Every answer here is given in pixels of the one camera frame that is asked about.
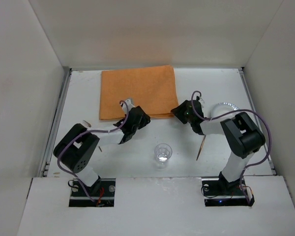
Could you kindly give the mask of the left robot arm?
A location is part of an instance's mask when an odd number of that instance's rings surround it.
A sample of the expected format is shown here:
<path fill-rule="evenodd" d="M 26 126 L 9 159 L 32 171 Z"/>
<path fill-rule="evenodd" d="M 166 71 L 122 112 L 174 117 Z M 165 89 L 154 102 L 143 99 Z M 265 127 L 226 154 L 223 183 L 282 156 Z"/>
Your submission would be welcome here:
<path fill-rule="evenodd" d="M 56 145 L 53 155 L 68 168 L 68 173 L 79 179 L 89 193 L 96 192 L 101 178 L 88 165 L 95 149 L 110 144 L 124 144 L 149 123 L 150 116 L 140 106 L 130 108 L 125 118 L 115 123 L 115 128 L 110 130 L 88 130 L 77 123 Z"/>

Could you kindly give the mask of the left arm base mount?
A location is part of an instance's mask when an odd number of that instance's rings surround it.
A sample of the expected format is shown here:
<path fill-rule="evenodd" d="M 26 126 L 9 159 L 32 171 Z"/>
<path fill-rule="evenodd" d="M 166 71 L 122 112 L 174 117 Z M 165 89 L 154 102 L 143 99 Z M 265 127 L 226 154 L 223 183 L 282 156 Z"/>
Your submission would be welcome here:
<path fill-rule="evenodd" d="M 71 188 L 69 207 L 114 207 L 116 179 L 99 179 L 92 187 L 85 188 L 89 196 L 86 195 L 80 183 L 76 180 L 69 180 L 68 186 Z"/>

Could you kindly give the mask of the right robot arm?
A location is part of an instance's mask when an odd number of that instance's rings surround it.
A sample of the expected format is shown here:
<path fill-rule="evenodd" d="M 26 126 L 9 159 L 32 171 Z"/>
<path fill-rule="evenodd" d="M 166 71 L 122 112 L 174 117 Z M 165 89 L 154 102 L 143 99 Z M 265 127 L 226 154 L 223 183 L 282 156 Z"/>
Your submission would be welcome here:
<path fill-rule="evenodd" d="M 207 118 L 204 116 L 200 101 L 185 100 L 173 108 L 171 113 L 183 124 L 190 124 L 196 134 L 225 136 L 231 154 L 218 177 L 221 189 L 229 189 L 239 184 L 241 174 L 250 158 L 266 142 L 264 134 L 248 115 L 254 112 L 248 109 L 229 111 Z"/>

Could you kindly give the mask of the copper fork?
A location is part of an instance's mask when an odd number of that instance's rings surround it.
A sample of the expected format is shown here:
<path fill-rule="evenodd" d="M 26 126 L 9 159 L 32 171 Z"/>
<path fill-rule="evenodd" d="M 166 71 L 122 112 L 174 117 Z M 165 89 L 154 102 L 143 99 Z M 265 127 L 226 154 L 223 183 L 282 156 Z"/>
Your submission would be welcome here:
<path fill-rule="evenodd" d="M 82 120 L 82 123 L 85 127 L 91 128 L 91 124 L 89 122 L 87 122 L 86 120 Z"/>

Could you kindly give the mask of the white round plate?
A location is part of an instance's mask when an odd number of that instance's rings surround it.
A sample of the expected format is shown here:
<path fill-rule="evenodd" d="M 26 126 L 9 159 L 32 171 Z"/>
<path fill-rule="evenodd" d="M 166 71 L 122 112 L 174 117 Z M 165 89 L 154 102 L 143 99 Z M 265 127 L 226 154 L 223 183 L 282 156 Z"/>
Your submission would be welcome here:
<path fill-rule="evenodd" d="M 221 102 L 213 106 L 213 108 L 210 111 L 211 117 L 218 117 L 222 114 L 228 113 L 230 111 L 237 111 L 239 110 L 239 107 L 236 106 L 233 103 L 229 102 Z"/>

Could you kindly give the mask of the clear plastic cup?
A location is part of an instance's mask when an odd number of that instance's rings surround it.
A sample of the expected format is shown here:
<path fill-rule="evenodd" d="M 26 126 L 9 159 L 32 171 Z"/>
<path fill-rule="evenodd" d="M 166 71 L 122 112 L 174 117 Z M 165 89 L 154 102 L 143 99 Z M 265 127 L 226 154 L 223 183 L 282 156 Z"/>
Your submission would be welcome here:
<path fill-rule="evenodd" d="M 158 169 L 167 167 L 169 159 L 172 157 L 172 148 L 165 143 L 158 144 L 154 149 L 155 165 Z"/>

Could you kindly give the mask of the orange cloth napkin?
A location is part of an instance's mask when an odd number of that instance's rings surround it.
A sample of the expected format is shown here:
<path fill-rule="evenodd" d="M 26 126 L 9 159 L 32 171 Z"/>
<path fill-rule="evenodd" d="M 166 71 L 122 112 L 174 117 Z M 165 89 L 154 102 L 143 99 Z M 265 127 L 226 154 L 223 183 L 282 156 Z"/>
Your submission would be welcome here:
<path fill-rule="evenodd" d="M 174 68 L 170 65 L 107 70 L 101 73 L 100 120 L 122 118 L 119 102 L 132 98 L 151 118 L 170 118 L 178 106 Z"/>

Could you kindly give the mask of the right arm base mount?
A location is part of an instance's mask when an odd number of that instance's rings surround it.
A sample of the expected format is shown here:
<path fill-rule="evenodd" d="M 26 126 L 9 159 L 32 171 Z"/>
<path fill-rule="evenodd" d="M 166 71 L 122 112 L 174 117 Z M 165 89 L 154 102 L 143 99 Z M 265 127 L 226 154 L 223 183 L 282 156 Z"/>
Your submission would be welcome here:
<path fill-rule="evenodd" d="M 224 188 L 219 178 L 202 178 L 201 193 L 206 207 L 252 207 L 255 203 L 254 193 L 250 186 L 242 184 Z"/>

